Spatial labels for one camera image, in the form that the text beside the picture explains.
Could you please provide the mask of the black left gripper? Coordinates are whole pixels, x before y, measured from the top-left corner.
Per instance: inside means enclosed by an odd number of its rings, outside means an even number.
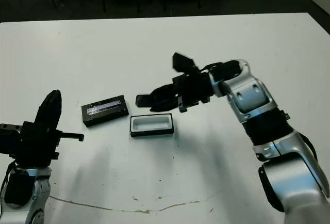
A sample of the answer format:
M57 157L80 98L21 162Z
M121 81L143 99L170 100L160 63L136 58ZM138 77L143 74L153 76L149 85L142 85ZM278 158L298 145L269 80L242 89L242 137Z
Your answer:
M1 124L1 154L15 159L23 168L48 167L58 159L56 148L62 138L84 140L84 134L57 130L62 111L60 90L52 90L39 106L34 122Z

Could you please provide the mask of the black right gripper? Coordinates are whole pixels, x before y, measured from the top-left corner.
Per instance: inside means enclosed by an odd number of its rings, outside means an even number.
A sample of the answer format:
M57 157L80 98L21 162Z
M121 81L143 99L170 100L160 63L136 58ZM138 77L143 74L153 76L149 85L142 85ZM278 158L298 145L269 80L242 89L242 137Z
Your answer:
M153 103L150 111L160 113L178 108L181 113L199 102L208 103L211 97L211 81L207 72L182 74L172 79L173 84L163 85L151 92L153 98L175 98Z

